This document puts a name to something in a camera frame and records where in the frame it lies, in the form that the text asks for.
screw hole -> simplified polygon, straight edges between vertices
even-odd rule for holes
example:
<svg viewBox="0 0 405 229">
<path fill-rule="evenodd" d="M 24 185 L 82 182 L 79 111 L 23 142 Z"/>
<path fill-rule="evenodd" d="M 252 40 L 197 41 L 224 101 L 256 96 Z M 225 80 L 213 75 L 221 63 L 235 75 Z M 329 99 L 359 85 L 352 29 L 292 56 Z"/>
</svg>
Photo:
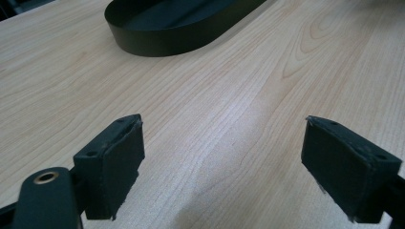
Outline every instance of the screw hole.
<svg viewBox="0 0 405 229">
<path fill-rule="evenodd" d="M 96 151 L 87 152 L 86 156 L 95 156 L 97 154 Z"/>
<path fill-rule="evenodd" d="M 45 184 L 54 181 L 59 176 L 57 172 L 47 172 L 36 177 L 33 181 L 35 184 Z"/>
<path fill-rule="evenodd" d="M 387 159 L 387 157 L 383 156 L 383 155 L 377 155 L 377 157 L 380 158 L 380 159 Z"/>
</svg>

wooden table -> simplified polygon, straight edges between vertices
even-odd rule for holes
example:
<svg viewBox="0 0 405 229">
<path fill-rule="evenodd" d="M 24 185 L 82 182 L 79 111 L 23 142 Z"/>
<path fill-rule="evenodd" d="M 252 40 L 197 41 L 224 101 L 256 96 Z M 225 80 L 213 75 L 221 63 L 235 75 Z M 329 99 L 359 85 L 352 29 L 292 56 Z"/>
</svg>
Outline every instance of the wooden table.
<svg viewBox="0 0 405 229">
<path fill-rule="evenodd" d="M 139 179 L 116 221 L 86 228 L 387 227 L 387 216 L 351 224 L 300 154 L 318 115 L 405 159 L 403 0 L 269 0 L 213 43 L 163 58 L 117 46 L 109 1 L 56 0 L 0 22 L 0 206 L 139 113 Z"/>
</svg>

wood grain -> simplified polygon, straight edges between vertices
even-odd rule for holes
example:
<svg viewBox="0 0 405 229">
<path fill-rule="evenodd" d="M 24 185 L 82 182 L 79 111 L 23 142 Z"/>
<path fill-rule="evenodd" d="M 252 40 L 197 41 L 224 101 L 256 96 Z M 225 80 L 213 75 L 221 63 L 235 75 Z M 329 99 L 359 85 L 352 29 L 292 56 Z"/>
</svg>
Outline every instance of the wood grain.
<svg viewBox="0 0 405 229">
<path fill-rule="evenodd" d="M 319 115 L 405 159 L 404 1 L 269 0 L 164 58 L 122 51 L 108 3 L 56 0 L 0 22 L 0 206 L 139 113 L 139 179 L 116 221 L 85 228 L 387 227 L 349 222 L 300 154 Z"/>
</svg>

black tray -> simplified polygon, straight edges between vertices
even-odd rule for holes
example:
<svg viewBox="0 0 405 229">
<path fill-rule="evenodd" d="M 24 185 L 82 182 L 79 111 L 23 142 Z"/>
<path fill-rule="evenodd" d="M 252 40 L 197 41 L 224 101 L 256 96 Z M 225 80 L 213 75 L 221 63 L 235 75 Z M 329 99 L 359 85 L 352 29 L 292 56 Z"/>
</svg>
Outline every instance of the black tray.
<svg viewBox="0 0 405 229">
<path fill-rule="evenodd" d="M 166 56 L 210 43 L 265 1 L 115 0 L 105 18 L 123 50 Z"/>
</svg>

light wood surface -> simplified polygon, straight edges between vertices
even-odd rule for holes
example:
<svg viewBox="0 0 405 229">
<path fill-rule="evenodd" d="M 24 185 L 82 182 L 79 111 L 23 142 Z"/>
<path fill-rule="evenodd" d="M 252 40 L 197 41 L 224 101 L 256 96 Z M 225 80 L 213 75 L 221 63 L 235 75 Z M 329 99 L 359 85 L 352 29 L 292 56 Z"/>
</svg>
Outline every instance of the light wood surface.
<svg viewBox="0 0 405 229">
<path fill-rule="evenodd" d="M 269 0 L 164 58 L 122 51 L 108 3 L 56 0 L 0 22 L 0 206 L 141 114 L 139 179 L 116 221 L 85 228 L 387 228 L 349 222 L 300 154 L 318 115 L 405 159 L 405 1 Z"/>
</svg>

